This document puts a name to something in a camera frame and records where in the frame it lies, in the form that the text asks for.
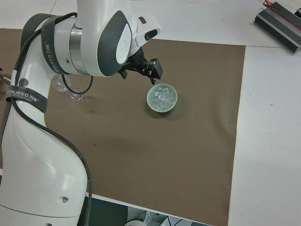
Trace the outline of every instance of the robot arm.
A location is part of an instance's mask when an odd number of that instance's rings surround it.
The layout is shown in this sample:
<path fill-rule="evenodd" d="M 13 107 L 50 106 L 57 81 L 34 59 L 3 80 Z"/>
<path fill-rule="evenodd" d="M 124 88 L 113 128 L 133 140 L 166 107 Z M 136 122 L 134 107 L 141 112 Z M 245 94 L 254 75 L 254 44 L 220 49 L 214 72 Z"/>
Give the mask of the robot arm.
<path fill-rule="evenodd" d="M 6 226 L 75 226 L 88 167 L 70 142 L 46 128 L 45 110 L 32 103 L 47 102 L 57 73 L 109 77 L 119 72 L 125 78 L 132 70 L 154 83 L 162 68 L 157 59 L 144 58 L 141 46 L 160 26 L 148 13 L 133 14 L 127 0 L 78 0 L 77 17 L 45 17 L 39 28 L 41 35 L 18 61 L 7 92 L 13 106 L 8 103 L 0 130 L 0 218 Z"/>

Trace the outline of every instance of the small green bowl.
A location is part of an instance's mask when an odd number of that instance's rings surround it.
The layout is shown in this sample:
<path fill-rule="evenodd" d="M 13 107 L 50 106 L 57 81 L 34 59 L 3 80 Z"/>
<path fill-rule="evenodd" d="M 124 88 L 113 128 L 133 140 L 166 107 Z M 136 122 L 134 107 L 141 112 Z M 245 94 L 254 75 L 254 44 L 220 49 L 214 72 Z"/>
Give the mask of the small green bowl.
<path fill-rule="evenodd" d="M 153 109 L 153 103 L 152 103 L 152 98 L 153 98 L 153 93 L 156 92 L 159 88 L 168 88 L 169 92 L 170 93 L 173 93 L 174 95 L 174 105 L 164 111 L 157 111 L 155 109 Z M 146 96 L 146 101 L 147 101 L 147 104 L 148 106 L 153 110 L 153 111 L 156 111 L 156 112 L 159 112 L 159 113 L 165 113 L 165 112 L 169 112 L 171 109 L 173 109 L 173 107 L 175 106 L 175 104 L 177 103 L 177 99 L 178 99 L 178 95 L 177 95 L 177 92 L 175 91 L 175 89 L 171 86 L 171 85 L 168 85 L 168 84 L 158 84 L 158 85 L 155 85 L 153 86 L 147 96 Z"/>

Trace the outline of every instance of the bowl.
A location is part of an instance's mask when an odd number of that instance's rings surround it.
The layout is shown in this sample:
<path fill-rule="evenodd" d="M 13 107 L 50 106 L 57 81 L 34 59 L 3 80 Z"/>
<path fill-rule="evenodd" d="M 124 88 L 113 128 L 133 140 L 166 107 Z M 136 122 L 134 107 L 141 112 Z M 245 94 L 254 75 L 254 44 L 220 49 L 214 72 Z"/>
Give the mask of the bowl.
<path fill-rule="evenodd" d="M 154 93 L 159 89 L 159 88 L 168 88 L 168 91 L 169 93 L 172 93 L 174 95 L 174 104 L 170 107 L 166 107 L 164 110 L 162 109 L 154 109 L 154 103 L 153 103 L 153 98 L 154 98 Z M 146 96 L 146 101 L 147 101 L 147 104 L 148 106 L 153 110 L 153 111 L 156 111 L 156 112 L 159 112 L 159 113 L 165 113 L 165 112 L 169 112 L 171 109 L 173 109 L 173 107 L 175 106 L 176 102 L 177 102 L 177 99 L 178 99 L 178 95 L 177 95 L 177 92 L 176 90 L 171 86 L 171 85 L 168 85 L 168 84 L 158 84 L 158 85 L 155 85 L 153 86 L 147 96 Z"/>

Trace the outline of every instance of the white table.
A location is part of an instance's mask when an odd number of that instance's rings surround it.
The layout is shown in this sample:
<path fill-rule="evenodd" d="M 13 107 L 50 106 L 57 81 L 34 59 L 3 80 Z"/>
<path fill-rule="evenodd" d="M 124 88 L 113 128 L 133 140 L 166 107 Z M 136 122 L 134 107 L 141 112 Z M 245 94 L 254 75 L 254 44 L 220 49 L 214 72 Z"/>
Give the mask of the white table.
<path fill-rule="evenodd" d="M 253 24 L 262 0 L 131 0 L 162 26 L 159 39 L 246 45 L 229 226 L 301 222 L 301 53 Z M 299 0 L 279 2 L 291 12 Z M 76 11 L 76 0 L 4 1 L 0 28 L 21 29 L 40 12 Z"/>

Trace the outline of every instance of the brown table surface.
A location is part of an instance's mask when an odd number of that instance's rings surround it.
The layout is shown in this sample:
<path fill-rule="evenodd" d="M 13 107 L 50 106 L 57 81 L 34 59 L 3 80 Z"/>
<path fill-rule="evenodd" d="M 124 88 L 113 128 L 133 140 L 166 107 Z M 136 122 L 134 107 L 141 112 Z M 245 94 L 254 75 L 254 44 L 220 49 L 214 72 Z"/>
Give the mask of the brown table surface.
<path fill-rule="evenodd" d="M 20 30 L 0 29 L 0 67 L 10 73 Z M 244 46 L 151 40 L 147 59 L 164 69 L 157 83 L 178 93 L 175 108 L 146 103 L 148 78 L 95 78 L 79 102 L 51 89 L 45 121 L 73 142 L 92 171 L 95 194 L 202 223 L 228 224 Z M 85 89 L 88 76 L 70 75 Z M 6 85 L 0 81 L 0 117 Z"/>

